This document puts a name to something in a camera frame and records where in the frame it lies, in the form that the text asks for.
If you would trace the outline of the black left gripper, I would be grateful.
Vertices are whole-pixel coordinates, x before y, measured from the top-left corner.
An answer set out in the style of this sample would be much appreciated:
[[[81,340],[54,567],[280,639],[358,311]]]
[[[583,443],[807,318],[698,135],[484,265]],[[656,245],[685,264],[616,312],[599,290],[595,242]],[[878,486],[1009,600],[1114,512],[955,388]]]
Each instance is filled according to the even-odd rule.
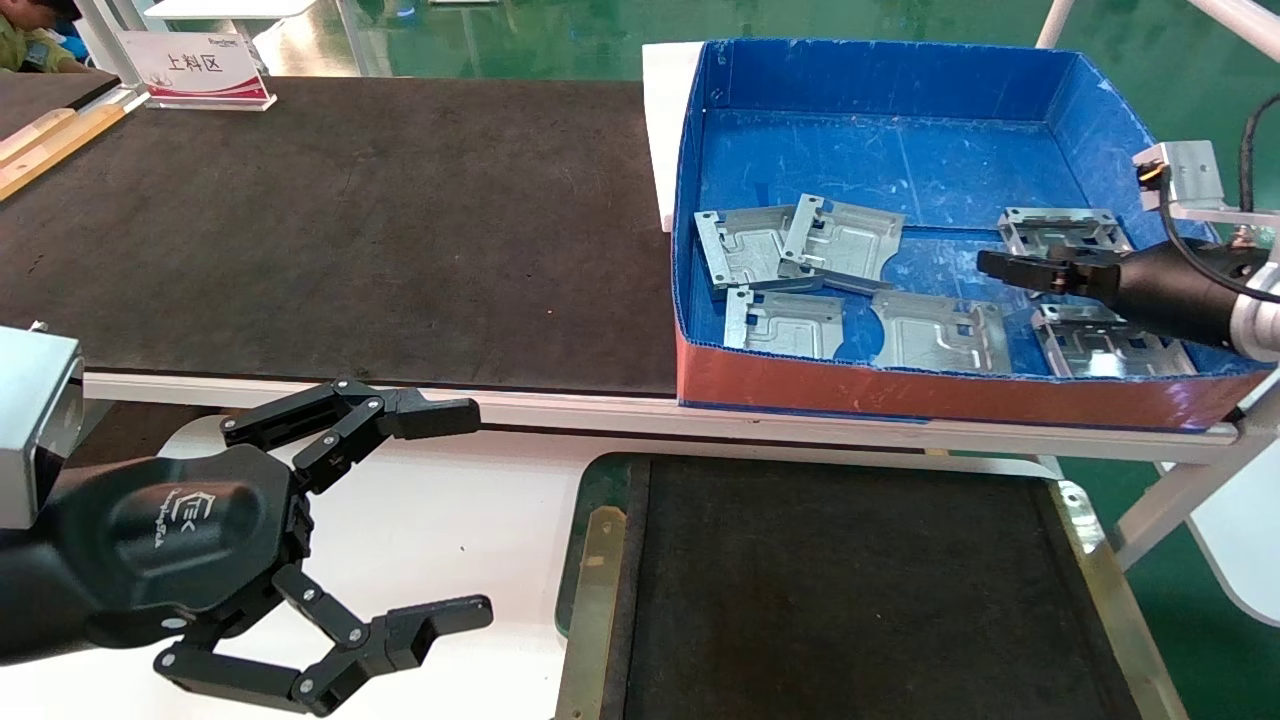
[[[236,447],[220,454],[76,471],[45,510],[60,574],[45,598],[70,612],[74,642],[95,648],[131,650],[193,626],[155,659],[160,676],[193,694],[328,717],[371,679],[421,667],[438,639],[489,626],[494,612],[471,594],[360,620],[288,565],[310,553],[305,493],[330,489],[387,439],[481,425],[472,398],[335,379],[224,420],[224,443]],[[308,437],[292,470],[265,454]],[[319,661],[293,669],[215,651],[276,600],[332,641]]]

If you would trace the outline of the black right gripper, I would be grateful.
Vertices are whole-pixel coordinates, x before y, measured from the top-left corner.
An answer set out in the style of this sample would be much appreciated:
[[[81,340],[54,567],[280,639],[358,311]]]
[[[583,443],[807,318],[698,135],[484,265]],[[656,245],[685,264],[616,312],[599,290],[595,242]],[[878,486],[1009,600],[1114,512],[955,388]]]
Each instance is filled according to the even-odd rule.
[[[1121,259],[1121,252],[1094,250],[1052,250],[1047,256],[982,250],[977,270],[1030,293],[1112,305],[1119,316],[1157,336],[1236,347],[1231,316],[1239,293],[1207,279],[1171,242]],[[1117,272],[1091,272],[1119,260]]]

